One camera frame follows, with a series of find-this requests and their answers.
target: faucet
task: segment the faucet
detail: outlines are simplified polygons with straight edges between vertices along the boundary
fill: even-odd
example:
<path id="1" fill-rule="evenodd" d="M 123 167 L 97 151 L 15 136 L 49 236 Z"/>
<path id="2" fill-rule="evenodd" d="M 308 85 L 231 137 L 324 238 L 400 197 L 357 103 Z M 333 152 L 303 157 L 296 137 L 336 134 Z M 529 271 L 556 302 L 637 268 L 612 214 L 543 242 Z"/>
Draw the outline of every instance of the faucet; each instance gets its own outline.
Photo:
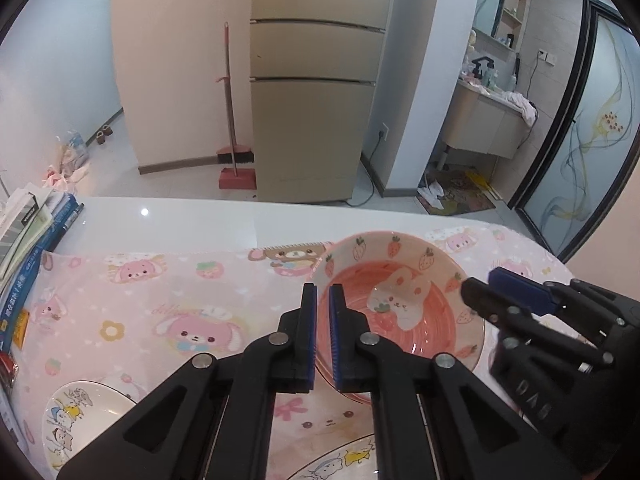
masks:
<path id="1" fill-rule="evenodd" d="M 482 79 L 482 71 L 480 70 L 480 64 L 486 61 L 486 67 L 489 68 L 495 68 L 495 61 L 490 58 L 489 56 L 482 56 L 482 57 L 478 57 L 477 59 L 472 60 L 471 63 L 473 63 L 476 67 L 474 68 L 474 77 L 476 79 Z"/>

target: refrigerator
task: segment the refrigerator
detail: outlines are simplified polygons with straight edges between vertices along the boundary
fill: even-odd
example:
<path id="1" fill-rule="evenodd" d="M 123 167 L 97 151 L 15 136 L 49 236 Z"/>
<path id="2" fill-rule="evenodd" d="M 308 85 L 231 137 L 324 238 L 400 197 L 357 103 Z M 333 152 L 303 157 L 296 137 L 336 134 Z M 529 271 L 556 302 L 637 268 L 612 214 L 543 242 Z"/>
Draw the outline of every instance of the refrigerator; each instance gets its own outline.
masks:
<path id="1" fill-rule="evenodd" d="M 258 199 L 351 197 L 390 0 L 252 0 Z"/>

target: baseboard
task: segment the baseboard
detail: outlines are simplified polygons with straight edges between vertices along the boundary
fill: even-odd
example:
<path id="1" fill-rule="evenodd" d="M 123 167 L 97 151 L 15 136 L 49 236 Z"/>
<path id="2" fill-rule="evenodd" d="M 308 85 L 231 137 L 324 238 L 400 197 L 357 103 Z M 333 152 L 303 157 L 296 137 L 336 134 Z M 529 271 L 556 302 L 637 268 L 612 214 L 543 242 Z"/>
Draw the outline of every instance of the baseboard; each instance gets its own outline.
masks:
<path id="1" fill-rule="evenodd" d="M 122 114 L 123 112 L 124 112 L 124 108 L 121 108 L 121 109 L 120 109 L 120 110 L 118 110 L 116 113 L 114 113 L 111 117 L 109 117 L 109 118 L 106 120 L 106 122 L 102 123 L 102 126 L 104 126 L 105 124 L 111 124 L 111 123 L 113 123 L 113 121 L 115 121 L 115 120 L 119 117 L 119 115 L 120 115 L 120 114 Z M 98 133 L 99 133 L 99 132 L 100 132 L 100 130 L 95 131 L 95 132 L 94 132 L 94 134 L 93 134 L 91 137 L 89 137 L 89 138 L 87 139 L 87 141 L 85 142 L 85 145 L 87 145 L 87 146 L 88 146 L 89 144 L 91 144 L 92 142 L 94 142 L 95 137 L 97 137 L 97 136 L 98 136 Z"/>
<path id="2" fill-rule="evenodd" d="M 218 163 L 218 156 L 199 156 L 197 158 L 184 158 L 182 160 L 170 160 L 158 164 L 147 164 L 138 166 L 140 175 L 147 173 L 157 173 L 158 171 L 180 170 L 181 168 L 196 168 L 197 166 L 210 166 Z"/>
<path id="3" fill-rule="evenodd" d="M 380 177 L 376 173 L 376 170 L 373 169 L 373 166 L 371 165 L 371 161 L 367 158 L 367 156 L 364 153 L 360 153 L 360 161 L 364 166 L 364 169 L 367 170 L 367 173 L 369 173 L 369 176 L 371 177 L 371 181 L 373 182 L 373 185 L 376 186 L 376 189 L 378 190 L 378 193 L 380 193 L 381 197 L 389 198 L 389 197 L 399 197 L 399 196 L 415 196 L 416 193 L 418 192 L 417 188 L 415 187 L 405 188 L 405 189 L 403 188 L 387 189 L 385 185 L 382 184 L 382 180 L 380 180 Z"/>

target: plate with cartoon characters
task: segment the plate with cartoon characters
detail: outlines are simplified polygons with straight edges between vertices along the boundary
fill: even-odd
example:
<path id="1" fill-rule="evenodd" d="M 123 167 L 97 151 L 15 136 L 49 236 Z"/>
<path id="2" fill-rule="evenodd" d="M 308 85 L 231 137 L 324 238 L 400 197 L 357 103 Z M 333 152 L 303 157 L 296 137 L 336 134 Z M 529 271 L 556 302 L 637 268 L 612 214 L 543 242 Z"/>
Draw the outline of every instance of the plate with cartoon characters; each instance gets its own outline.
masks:
<path id="1" fill-rule="evenodd" d="M 327 293 L 334 283 L 344 287 L 347 306 L 367 316 L 372 332 L 423 357 L 448 352 L 472 370 L 484 343 L 484 321 L 462 301 L 465 279 L 448 254 L 411 235 L 372 232 L 334 245 L 311 275 L 319 296 L 320 373 L 331 380 Z"/>
<path id="2" fill-rule="evenodd" d="M 135 404 L 120 392 L 91 381 L 75 381 L 56 391 L 42 416 L 42 445 L 54 478 L 73 455 Z"/>
<path id="3" fill-rule="evenodd" d="M 305 465 L 289 480 L 375 480 L 378 478 L 373 435 L 335 449 Z"/>

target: patterned rug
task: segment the patterned rug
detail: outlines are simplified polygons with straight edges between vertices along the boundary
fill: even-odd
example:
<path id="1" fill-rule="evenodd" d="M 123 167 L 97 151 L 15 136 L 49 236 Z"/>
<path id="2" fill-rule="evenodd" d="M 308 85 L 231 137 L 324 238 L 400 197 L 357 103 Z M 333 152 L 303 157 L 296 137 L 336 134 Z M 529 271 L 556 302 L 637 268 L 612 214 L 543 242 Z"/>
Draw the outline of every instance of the patterned rug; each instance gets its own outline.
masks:
<path id="1" fill-rule="evenodd" d="M 420 193 L 417 193 L 418 200 L 430 215 L 455 216 L 495 209 L 491 200 L 464 171 L 430 171 L 429 177 L 432 181 L 437 180 L 444 190 L 444 196 L 438 197 L 443 209 L 431 206 Z"/>

